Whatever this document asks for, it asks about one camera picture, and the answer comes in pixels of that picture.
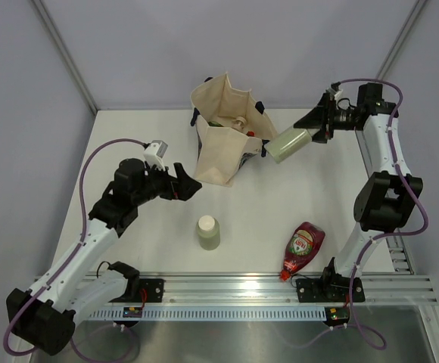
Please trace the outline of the green bottle red cap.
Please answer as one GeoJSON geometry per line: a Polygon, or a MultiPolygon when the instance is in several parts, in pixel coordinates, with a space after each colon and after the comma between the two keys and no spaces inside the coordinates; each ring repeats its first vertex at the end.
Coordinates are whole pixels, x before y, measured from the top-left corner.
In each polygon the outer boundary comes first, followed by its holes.
{"type": "Polygon", "coordinates": [[[224,127],[222,124],[215,122],[215,121],[209,121],[208,125],[211,127],[224,127]]]}

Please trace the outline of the beige pump bottle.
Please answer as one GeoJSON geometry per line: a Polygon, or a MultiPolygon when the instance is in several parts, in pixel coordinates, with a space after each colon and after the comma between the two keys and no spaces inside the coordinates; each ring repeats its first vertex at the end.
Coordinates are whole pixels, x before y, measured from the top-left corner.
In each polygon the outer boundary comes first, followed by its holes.
{"type": "Polygon", "coordinates": [[[238,132],[243,132],[246,124],[247,120],[242,116],[238,116],[232,121],[231,127],[238,132]]]}

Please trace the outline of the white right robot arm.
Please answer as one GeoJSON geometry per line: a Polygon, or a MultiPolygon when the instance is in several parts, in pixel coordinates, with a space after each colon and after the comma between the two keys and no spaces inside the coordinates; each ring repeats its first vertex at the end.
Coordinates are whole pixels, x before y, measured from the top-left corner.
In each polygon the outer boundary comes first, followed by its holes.
{"type": "Polygon", "coordinates": [[[332,257],[319,278],[298,278],[302,303],[361,303],[365,301],[360,277],[380,242],[396,236],[419,201],[423,181],[415,177],[403,157],[398,137],[400,102],[383,98],[384,81],[360,79],[357,101],[339,107],[341,83],[336,82],[296,129],[313,130],[313,140],[326,143],[336,131],[361,132],[371,163],[367,182],[353,206],[356,222],[342,250],[332,257]]]}

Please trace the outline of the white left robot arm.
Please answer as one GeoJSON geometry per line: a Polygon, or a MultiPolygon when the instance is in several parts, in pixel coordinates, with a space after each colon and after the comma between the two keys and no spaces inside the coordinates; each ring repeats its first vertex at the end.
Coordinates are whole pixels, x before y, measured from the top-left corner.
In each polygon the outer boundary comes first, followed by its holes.
{"type": "Polygon", "coordinates": [[[77,286],[135,221],[141,205],[156,197],[187,201],[201,189],[181,163],[175,163],[174,169],[176,174],[170,175],[139,159],[120,162],[68,251],[27,290],[14,289],[8,295],[9,325],[3,337],[8,354],[18,354],[9,346],[14,334],[34,349],[56,355],[71,341],[76,327],[106,303],[146,297],[139,271],[124,262],[112,263],[83,289],[77,286]]]}

